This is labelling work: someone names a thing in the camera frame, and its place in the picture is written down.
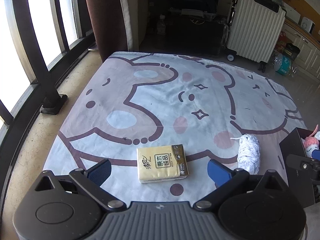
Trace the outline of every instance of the yellow tissue package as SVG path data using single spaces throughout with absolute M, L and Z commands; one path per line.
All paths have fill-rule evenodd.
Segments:
M 189 175 L 182 144 L 138 148 L 137 163 L 141 183 L 184 179 Z

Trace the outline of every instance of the floor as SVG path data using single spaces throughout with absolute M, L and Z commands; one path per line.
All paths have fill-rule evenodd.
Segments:
M 141 44 L 140 51 L 166 53 L 165 50 L 155 49 L 152 39 L 148 37 Z M 251 60 L 235 56 L 234 61 L 229 62 L 225 51 L 222 51 L 219 57 L 212 59 L 237 65 L 273 79 L 291 94 L 308 129 L 313 130 L 316 124 L 320 123 L 320 90 L 317 88 L 318 84 L 304 74 L 299 73 L 293 78 L 288 78 L 275 73 L 270 66 L 265 73 L 261 73 L 258 71 L 259 64 Z M 60 113 L 57 116 L 40 114 L 32 126 L 9 183 L 1 227 L 2 240 L 18 240 L 12 224 L 13 213 L 25 192 L 42 171 L 51 145 L 65 117 L 100 65 L 99 53 L 90 51 L 58 88 L 59 93 L 68 95 L 68 101 Z
M 32 126 L 20 151 L 9 183 L 4 202 L 1 240 L 19 240 L 12 224 L 13 213 L 26 191 L 42 171 L 64 119 L 101 64 L 99 52 L 90 51 L 58 88 L 60 94 L 68 95 L 68 100 L 59 114 L 40 114 Z

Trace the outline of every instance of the window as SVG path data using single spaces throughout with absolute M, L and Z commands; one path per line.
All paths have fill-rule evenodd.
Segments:
M 60 53 L 58 38 L 53 25 L 50 0 L 28 0 L 33 27 L 48 66 Z
M 73 17 L 72 0 L 59 0 L 64 29 L 70 45 L 78 39 L 76 33 L 76 24 Z
M 10 35 L 4 0 L 0 0 L 0 99 L 9 111 L 29 85 Z

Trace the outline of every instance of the fabric cloth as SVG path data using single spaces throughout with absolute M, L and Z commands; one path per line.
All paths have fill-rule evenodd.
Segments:
M 284 87 L 225 63 L 184 55 L 116 52 L 89 81 L 65 119 L 44 165 L 55 175 L 112 164 L 101 185 L 124 201 L 195 201 L 216 187 L 210 159 L 238 167 L 239 142 L 260 141 L 260 169 L 287 181 L 279 143 L 306 128 Z M 136 149 L 182 144 L 190 175 L 141 184 Z

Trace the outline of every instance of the wooden countertop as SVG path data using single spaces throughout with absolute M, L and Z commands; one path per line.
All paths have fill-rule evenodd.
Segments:
M 310 33 L 307 33 L 300 25 L 295 22 L 290 21 L 288 18 L 285 19 L 284 23 L 294 28 L 297 32 L 305 36 L 313 45 L 315 45 L 320 50 L 320 42 L 317 41 Z

